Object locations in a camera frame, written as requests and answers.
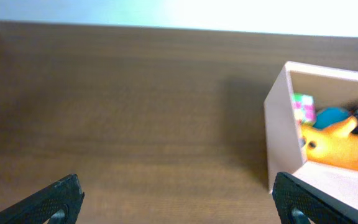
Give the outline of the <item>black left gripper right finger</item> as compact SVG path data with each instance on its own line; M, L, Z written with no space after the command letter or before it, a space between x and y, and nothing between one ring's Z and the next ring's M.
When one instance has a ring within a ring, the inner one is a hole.
M358 224L358 210L287 172L276 175L272 197L283 224Z

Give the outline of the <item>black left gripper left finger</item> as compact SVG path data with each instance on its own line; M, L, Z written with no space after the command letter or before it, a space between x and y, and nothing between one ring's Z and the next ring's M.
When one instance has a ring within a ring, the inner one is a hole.
M0 224L75 224L85 197L79 178L69 174L0 212Z

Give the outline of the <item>yellow plastic toy animal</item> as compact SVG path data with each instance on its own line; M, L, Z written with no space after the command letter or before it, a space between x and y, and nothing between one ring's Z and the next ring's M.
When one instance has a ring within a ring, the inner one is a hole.
M350 116L324 129L302 124L303 150L309 161L358 171L358 134L352 131L358 125Z

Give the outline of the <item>blue penguin ball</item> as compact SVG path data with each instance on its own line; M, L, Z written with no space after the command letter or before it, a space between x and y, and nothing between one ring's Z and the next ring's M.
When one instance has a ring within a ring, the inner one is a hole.
M316 120L313 127L316 129L324 129L328 126L344 121L350 117L351 113L344 109L338 107L329 107L325 108L316 114Z

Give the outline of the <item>colourful puzzle cube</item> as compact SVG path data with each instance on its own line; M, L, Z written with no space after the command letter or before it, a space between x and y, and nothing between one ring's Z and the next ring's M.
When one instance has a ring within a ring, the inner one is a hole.
M298 124L314 125L316 121L314 98L310 95L294 93L292 102L295 121Z

